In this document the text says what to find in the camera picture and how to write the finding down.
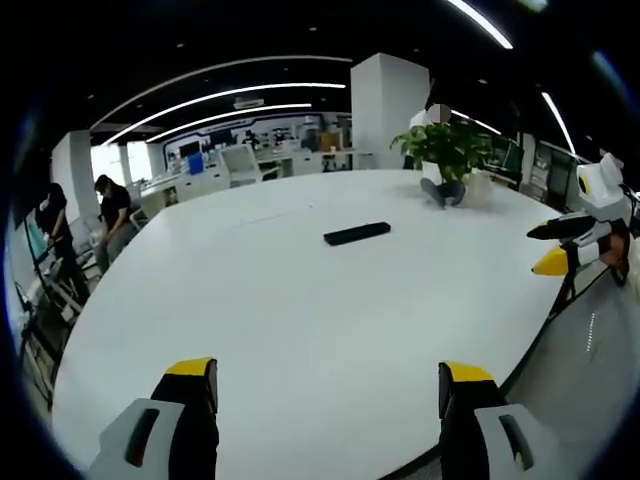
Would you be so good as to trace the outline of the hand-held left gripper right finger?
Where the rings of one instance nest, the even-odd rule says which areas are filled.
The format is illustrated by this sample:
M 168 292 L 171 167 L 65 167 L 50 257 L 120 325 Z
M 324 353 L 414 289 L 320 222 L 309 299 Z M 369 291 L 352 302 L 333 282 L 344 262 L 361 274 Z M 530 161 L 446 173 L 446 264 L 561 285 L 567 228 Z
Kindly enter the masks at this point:
M 444 479 L 562 479 L 553 432 L 507 402 L 484 369 L 438 364 L 440 466 Z

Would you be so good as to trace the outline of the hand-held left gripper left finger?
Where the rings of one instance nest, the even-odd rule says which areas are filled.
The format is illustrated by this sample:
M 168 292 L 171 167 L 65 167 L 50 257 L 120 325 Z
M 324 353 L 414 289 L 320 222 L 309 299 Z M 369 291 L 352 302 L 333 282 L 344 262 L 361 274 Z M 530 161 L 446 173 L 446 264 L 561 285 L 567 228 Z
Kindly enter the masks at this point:
M 149 398 L 134 400 L 104 429 L 87 477 L 214 479 L 217 411 L 217 361 L 175 363 Z

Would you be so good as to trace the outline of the person's right hand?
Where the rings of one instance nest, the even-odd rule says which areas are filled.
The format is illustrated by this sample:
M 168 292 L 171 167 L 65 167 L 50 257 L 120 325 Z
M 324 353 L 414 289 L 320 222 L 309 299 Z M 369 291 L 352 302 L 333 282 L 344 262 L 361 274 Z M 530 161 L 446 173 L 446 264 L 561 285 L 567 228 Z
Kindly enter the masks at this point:
M 626 245 L 629 236 L 611 233 L 607 239 L 609 247 L 608 250 L 600 256 L 600 260 L 608 266 L 615 267 L 618 270 L 624 270 L 627 256 Z

